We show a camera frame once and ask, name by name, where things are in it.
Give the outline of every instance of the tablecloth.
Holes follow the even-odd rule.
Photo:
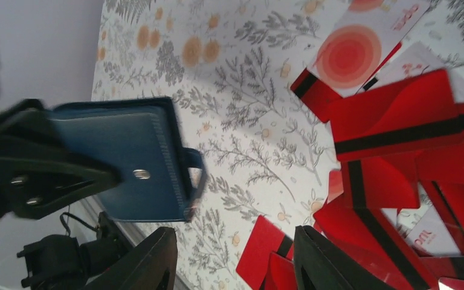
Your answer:
[[[404,39],[464,76],[464,0],[431,0]],[[332,137],[289,90],[346,0],[106,0],[93,100],[171,96],[184,144],[210,172],[178,238],[193,289],[248,289],[235,267],[258,215],[289,236],[313,224],[339,168]]]

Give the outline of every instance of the metal bolt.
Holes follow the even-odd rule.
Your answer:
[[[37,205],[42,201],[42,198],[31,198],[27,202],[25,202],[27,205]]]
[[[27,180],[27,176],[25,175],[17,176],[11,179],[11,184],[19,186],[19,185],[24,184],[26,180]]]
[[[142,170],[142,169],[137,169],[134,170],[132,173],[134,173],[134,176],[138,179],[149,179],[150,178],[150,172],[147,170]]]

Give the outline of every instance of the white tablecloth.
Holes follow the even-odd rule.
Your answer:
[[[464,0],[431,2],[405,46],[421,41],[464,75]],[[338,164],[325,126],[288,87],[346,8],[346,0],[106,0],[92,99],[172,96],[185,145],[206,156],[194,221],[170,224],[178,274],[191,288],[248,289],[235,267],[258,215],[290,236],[313,224]]]

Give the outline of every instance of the red circle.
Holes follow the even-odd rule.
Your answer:
[[[365,12],[376,9],[383,4],[384,0],[353,0],[349,5],[349,10]]]
[[[314,66],[323,82],[347,89],[365,82],[380,60],[381,43],[376,33],[363,25],[348,25],[324,41]]]

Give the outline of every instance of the leaf pattern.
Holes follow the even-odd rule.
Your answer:
[[[205,156],[194,221],[138,224],[146,234],[175,229],[177,272],[190,289],[249,289],[235,268],[256,218],[292,236],[326,199],[339,166],[332,137],[288,88],[350,0],[305,6],[313,1],[105,1],[92,99],[171,96],[183,145]],[[464,1],[429,2],[403,42],[423,42],[462,74]],[[402,234],[421,218],[402,215]]]

